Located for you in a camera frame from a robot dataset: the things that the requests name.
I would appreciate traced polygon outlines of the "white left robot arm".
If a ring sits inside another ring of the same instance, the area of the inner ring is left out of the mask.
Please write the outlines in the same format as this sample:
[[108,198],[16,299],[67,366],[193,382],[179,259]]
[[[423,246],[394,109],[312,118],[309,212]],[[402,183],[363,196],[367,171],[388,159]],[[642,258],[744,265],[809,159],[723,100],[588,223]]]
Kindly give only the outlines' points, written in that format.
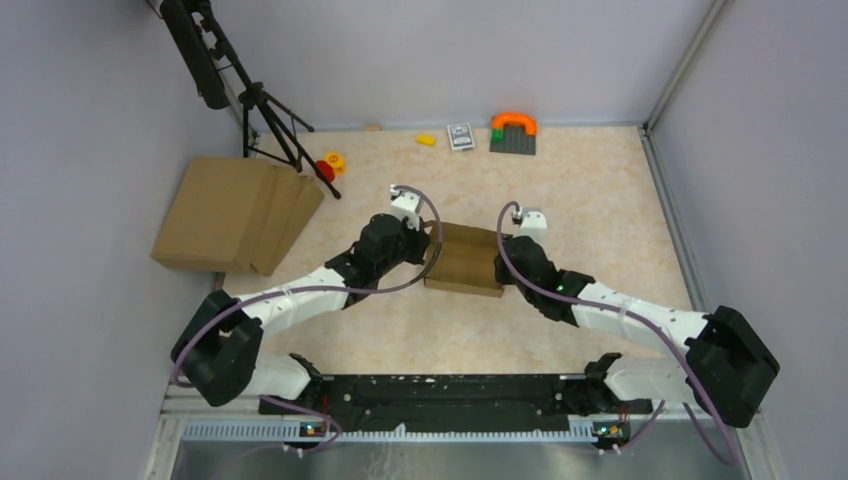
[[297,413],[319,404],[320,386],[294,355],[262,359],[276,335],[324,313],[384,293],[381,279],[402,263],[422,265],[430,237],[422,220],[373,216],[352,246],[312,273],[254,294],[208,294],[170,352],[175,384],[212,407],[247,395],[274,395]]

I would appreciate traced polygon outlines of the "brown cardboard box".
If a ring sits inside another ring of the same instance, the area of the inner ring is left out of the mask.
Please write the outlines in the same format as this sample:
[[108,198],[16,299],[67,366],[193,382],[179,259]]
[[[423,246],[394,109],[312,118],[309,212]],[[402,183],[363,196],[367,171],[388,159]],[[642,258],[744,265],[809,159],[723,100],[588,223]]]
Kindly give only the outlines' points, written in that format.
[[436,263],[424,277],[426,288],[494,298],[503,295],[504,287],[495,277],[495,231],[449,222],[439,227],[434,220],[425,226],[431,228],[425,261],[433,257],[442,238]]

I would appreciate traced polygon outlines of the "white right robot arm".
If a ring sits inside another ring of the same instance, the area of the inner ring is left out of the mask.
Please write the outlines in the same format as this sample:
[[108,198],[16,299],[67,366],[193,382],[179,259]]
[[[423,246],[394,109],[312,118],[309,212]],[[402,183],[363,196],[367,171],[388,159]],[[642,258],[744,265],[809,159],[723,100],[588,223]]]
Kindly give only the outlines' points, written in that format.
[[616,357],[586,385],[589,404],[612,412],[625,400],[670,400],[713,409],[746,428],[780,372],[779,362],[746,317],[663,307],[613,290],[594,277],[557,268],[527,235],[499,242],[496,279],[515,286],[545,318],[617,335],[661,353]]

